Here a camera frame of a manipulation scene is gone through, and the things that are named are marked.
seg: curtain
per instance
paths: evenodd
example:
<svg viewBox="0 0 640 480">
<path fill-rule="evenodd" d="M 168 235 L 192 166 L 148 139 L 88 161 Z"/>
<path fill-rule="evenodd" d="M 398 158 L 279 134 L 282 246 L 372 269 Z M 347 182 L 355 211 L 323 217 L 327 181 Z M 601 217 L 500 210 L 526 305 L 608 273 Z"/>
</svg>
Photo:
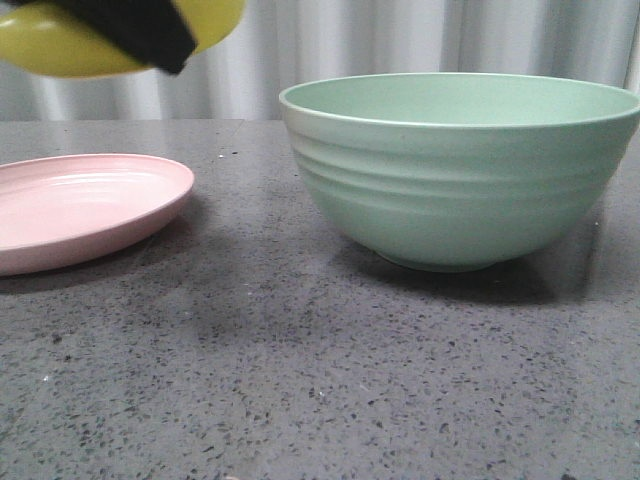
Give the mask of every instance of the curtain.
<svg viewBox="0 0 640 480">
<path fill-rule="evenodd" d="M 275 119 L 285 87 L 385 72 L 525 73 L 638 91 L 639 12 L 640 0 L 248 0 L 234 32 L 177 77 L 61 80 L 0 63 L 0 120 Z"/>
</svg>

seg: yellow bowl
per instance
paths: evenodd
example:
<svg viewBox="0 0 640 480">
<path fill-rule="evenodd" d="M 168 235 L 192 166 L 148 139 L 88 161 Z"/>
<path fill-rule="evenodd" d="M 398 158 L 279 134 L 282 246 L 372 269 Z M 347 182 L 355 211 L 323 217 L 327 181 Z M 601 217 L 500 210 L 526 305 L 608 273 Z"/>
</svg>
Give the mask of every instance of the yellow bowl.
<svg viewBox="0 0 640 480">
<path fill-rule="evenodd" d="M 244 0 L 174 0 L 199 53 L 239 23 Z M 47 1 L 23 5 L 0 17 L 0 59 L 55 77 L 101 77 L 151 68 L 109 42 L 65 9 Z"/>
</svg>

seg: pink plate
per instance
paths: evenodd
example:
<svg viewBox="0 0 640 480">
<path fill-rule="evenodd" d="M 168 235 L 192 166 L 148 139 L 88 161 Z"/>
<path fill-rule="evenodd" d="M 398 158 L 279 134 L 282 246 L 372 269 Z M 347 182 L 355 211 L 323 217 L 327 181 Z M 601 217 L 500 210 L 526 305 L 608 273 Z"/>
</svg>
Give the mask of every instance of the pink plate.
<svg viewBox="0 0 640 480">
<path fill-rule="evenodd" d="M 0 165 L 0 275 L 64 267 L 132 245 L 178 215 L 193 180 L 181 163 L 147 155 Z"/>
</svg>

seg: granite countertop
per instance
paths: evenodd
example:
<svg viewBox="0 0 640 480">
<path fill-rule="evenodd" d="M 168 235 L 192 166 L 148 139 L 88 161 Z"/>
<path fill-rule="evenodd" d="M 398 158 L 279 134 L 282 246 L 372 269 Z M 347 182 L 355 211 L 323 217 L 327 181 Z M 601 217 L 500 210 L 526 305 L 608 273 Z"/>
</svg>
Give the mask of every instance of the granite countertop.
<svg viewBox="0 0 640 480">
<path fill-rule="evenodd" d="M 0 479 L 640 479 L 640 138 L 561 241 L 456 275 L 337 232 L 281 122 L 5 122 L 0 144 L 196 174 L 151 238 L 0 278 Z"/>
</svg>

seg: mint green bowl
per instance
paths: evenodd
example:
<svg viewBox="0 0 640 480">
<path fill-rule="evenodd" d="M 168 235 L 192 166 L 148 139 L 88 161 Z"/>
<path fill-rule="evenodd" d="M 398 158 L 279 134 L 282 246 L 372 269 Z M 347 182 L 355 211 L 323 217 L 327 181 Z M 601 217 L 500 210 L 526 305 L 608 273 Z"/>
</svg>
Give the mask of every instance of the mint green bowl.
<svg viewBox="0 0 640 480">
<path fill-rule="evenodd" d="M 325 80 L 280 103 L 324 215 L 429 271 L 476 270 L 562 236 L 606 188 L 640 115 L 626 90 L 473 73 Z"/>
</svg>

